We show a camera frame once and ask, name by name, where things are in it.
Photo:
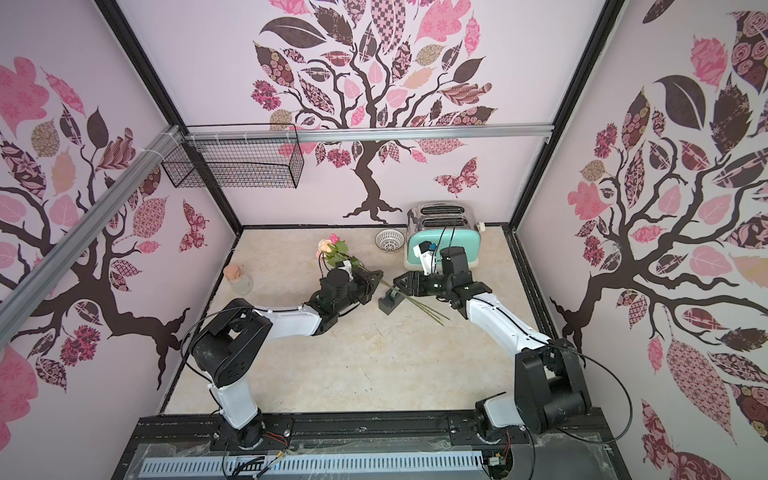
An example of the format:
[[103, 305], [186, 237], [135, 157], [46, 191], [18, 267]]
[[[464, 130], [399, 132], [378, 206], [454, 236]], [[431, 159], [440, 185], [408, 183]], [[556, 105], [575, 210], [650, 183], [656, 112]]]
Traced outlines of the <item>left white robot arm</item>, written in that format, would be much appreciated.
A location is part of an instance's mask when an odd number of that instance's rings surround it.
[[326, 333], [343, 315], [370, 302], [382, 277], [380, 270], [334, 268], [320, 279], [320, 289], [297, 307], [256, 307], [236, 298], [202, 327], [191, 340], [191, 357], [208, 380], [231, 442], [253, 449], [266, 433], [246, 378], [260, 349], [282, 338]]

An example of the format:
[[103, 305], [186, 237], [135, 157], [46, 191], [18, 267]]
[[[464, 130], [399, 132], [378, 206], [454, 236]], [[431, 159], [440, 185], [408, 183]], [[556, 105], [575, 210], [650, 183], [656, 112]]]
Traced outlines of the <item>peach artificial rose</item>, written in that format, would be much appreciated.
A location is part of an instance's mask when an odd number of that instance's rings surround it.
[[[360, 259], [350, 253], [346, 242], [336, 234], [331, 234], [327, 239], [321, 240], [318, 243], [317, 251], [317, 257], [322, 260], [323, 264], [327, 264], [328, 267], [348, 266], [350, 269], [353, 269], [354, 267], [364, 267], [368, 269]], [[398, 299], [407, 301], [440, 326], [444, 326], [444, 320], [448, 319], [446, 315], [439, 313], [436, 309], [427, 306], [421, 301], [407, 297], [399, 290], [395, 291], [395, 296]]]

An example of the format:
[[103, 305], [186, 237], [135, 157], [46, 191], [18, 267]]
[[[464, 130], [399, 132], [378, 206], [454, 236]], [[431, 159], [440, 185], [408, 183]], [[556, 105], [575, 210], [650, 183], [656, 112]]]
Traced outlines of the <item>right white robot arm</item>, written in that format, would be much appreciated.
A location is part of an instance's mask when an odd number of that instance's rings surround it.
[[585, 415], [592, 402], [578, 353], [564, 339], [535, 330], [503, 305], [492, 289], [473, 279], [462, 247], [414, 248], [421, 263], [394, 280], [391, 292], [409, 300], [435, 297], [482, 329], [514, 361], [514, 386], [475, 404], [478, 436], [495, 443], [511, 428], [546, 433]]

